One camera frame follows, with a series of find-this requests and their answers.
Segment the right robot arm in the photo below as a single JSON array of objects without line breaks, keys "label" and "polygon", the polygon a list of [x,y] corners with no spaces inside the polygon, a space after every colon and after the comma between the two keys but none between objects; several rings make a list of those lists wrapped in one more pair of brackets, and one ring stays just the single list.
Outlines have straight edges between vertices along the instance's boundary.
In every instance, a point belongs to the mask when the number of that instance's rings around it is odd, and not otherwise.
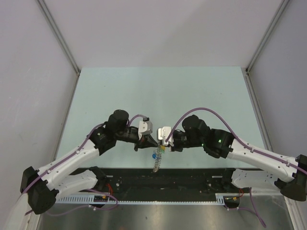
[{"label": "right robot arm", "polygon": [[221,180],[226,192],[237,188],[258,187],[279,190],[295,201],[307,199],[307,157],[285,156],[258,148],[231,132],[210,128],[196,115],[183,119],[183,130],[165,126],[157,130],[157,138],[171,151],[202,147],[214,158],[232,159],[257,168],[252,174],[236,169]]}]

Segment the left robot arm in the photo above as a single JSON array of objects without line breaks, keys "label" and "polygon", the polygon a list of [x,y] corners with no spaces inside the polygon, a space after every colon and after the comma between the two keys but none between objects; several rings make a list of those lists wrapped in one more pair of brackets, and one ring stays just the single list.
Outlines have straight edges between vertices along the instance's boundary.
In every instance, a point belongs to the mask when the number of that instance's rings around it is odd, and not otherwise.
[{"label": "left robot arm", "polygon": [[135,127],[126,111],[115,110],[106,122],[96,125],[80,145],[63,157],[39,169],[32,166],[25,169],[20,192],[27,195],[31,210],[39,215],[62,197],[75,192],[87,189],[102,191],[106,186],[106,175],[98,167],[91,167],[78,175],[72,175],[72,172],[115,147],[117,141],[132,143],[135,151],[156,148],[158,143],[151,136],[152,122],[144,115],[141,118]]}]

